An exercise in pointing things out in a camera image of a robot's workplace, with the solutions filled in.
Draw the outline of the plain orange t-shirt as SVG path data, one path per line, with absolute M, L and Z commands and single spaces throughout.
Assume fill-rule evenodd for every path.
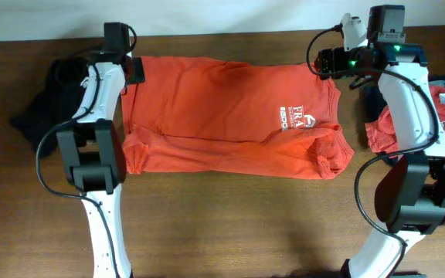
M 353 157 L 340 91 L 306 64 L 146 56 L 121 98 L 127 171 L 332 179 Z

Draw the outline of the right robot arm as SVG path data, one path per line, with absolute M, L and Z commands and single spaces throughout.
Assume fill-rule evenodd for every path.
M 405 9 L 377 5 L 369 19 L 345 14 L 335 26 L 343 46 L 308 63 L 323 80 L 352 79 L 351 89 L 375 83 L 392 117 L 396 164 L 375 191 L 372 232 L 339 276 L 396 277 L 407 252 L 445 225 L 445 132 L 430 94 L 423 47 L 406 43 Z

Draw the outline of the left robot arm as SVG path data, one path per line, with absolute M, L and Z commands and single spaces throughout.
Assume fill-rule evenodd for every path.
M 126 161 L 114 126 L 127 84 L 144 81 L 141 61 L 131 56 L 131 30 L 121 22 L 104 24 L 104 42 L 90 54 L 80 106 L 56 134 L 66 179 L 87 215 L 94 278 L 133 275 L 121 221 Z

